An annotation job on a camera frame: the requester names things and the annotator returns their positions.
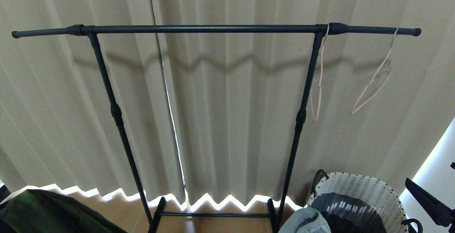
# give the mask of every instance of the gray cloth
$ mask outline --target gray cloth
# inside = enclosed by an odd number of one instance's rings
[[[278,233],[331,233],[331,231],[320,212],[307,207],[294,212]]]

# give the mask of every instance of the black basket handle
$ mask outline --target black basket handle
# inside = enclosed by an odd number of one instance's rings
[[[417,232],[411,225],[411,223],[417,224]],[[417,219],[407,219],[401,222],[401,225],[408,225],[408,231],[409,233],[423,233],[424,228],[422,226],[422,223],[419,222]]]
[[[311,194],[316,196],[317,193],[316,193],[316,185],[321,181],[321,174],[323,174],[323,176],[325,176],[326,180],[328,180],[328,175],[327,173],[325,172],[325,170],[322,170],[322,169],[319,169],[317,170],[316,172],[316,175],[314,176],[314,179],[313,179],[313,184],[311,185]]]

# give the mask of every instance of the black clothes rack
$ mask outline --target black clothes rack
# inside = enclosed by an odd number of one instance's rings
[[[74,35],[74,36],[87,36],[90,39],[93,51],[95,52],[96,60],[100,68],[101,76],[103,78],[104,86],[106,87],[107,96],[111,103],[111,113],[117,125],[120,137],[122,139],[125,153],[127,154],[128,162],[133,173],[135,184],[138,188],[141,201],[145,209],[145,213],[150,225],[149,233],[155,233],[158,229],[160,219],[162,216],[192,216],[192,217],[255,217],[255,218],[268,218],[272,225],[274,233],[278,232],[281,217],[283,215],[284,200],[288,194],[289,183],[291,181],[291,173],[294,167],[294,160],[297,153],[297,146],[299,144],[300,133],[306,119],[306,107],[308,103],[309,92],[311,83],[316,68],[316,61],[319,55],[321,42],[325,34],[338,35],[344,33],[370,33],[370,34],[394,34],[397,30],[396,27],[366,27],[366,26],[348,26],[342,23],[329,23],[317,25],[169,25],[169,26],[84,26],[73,25],[65,28],[29,30],[29,31],[13,31],[14,38],[20,37],[34,37],[34,36],[51,36],[51,35]],[[104,63],[103,54],[101,52],[100,43],[97,34],[114,34],[114,33],[313,33],[314,41],[312,44],[312,53],[309,62],[308,73],[305,81],[304,93],[300,109],[296,117],[294,139],[291,146],[291,153],[289,155],[288,167],[284,178],[283,193],[281,196],[280,206],[278,213],[276,213],[273,206],[272,199],[267,202],[268,213],[180,213],[180,212],[164,212],[166,199],[161,198],[154,217],[151,216],[150,209],[147,205],[144,189],[139,177],[138,169],[134,161],[131,151],[130,142],[128,141],[125,127],[123,126],[122,111],[117,104],[114,92],[112,90],[111,81],[107,74],[106,65]],[[399,28],[396,32],[397,35],[415,36],[421,34],[419,28]]]

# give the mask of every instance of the dark green cloth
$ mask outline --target dark green cloth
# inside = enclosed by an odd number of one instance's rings
[[[126,233],[76,199],[44,190],[14,197],[0,211],[0,219],[17,233]]]

